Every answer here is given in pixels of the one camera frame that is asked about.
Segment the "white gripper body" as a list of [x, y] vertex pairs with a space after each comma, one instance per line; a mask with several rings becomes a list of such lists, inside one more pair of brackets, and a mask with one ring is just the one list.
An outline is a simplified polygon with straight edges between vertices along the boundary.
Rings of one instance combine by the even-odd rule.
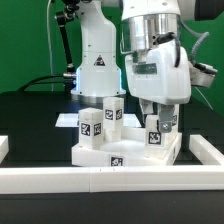
[[189, 64], [186, 51], [180, 48], [180, 63], [176, 62], [175, 41], [160, 44], [150, 50], [145, 63], [134, 63], [125, 57], [128, 88], [132, 96], [164, 105], [185, 104], [191, 96]]

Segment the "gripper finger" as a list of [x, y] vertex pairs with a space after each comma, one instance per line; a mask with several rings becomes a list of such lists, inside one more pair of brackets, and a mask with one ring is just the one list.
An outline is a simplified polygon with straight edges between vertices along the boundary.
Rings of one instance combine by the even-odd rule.
[[148, 115], [154, 115], [156, 112], [155, 103], [149, 100], [140, 98], [139, 105], [142, 113], [143, 123], [146, 123], [146, 118]]
[[161, 133], [170, 133], [172, 131], [172, 121], [175, 111], [174, 105], [158, 105], [159, 131]]

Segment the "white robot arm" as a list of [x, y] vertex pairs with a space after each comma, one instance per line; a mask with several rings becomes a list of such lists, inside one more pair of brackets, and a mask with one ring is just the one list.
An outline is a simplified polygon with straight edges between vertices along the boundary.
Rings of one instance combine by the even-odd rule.
[[119, 93], [120, 51], [130, 94], [140, 100], [143, 114], [158, 116], [158, 130], [169, 133], [174, 106], [190, 99], [190, 69], [216, 73], [185, 51], [179, 27], [186, 20], [212, 20], [223, 12], [224, 0], [81, 0], [79, 94], [92, 98]]

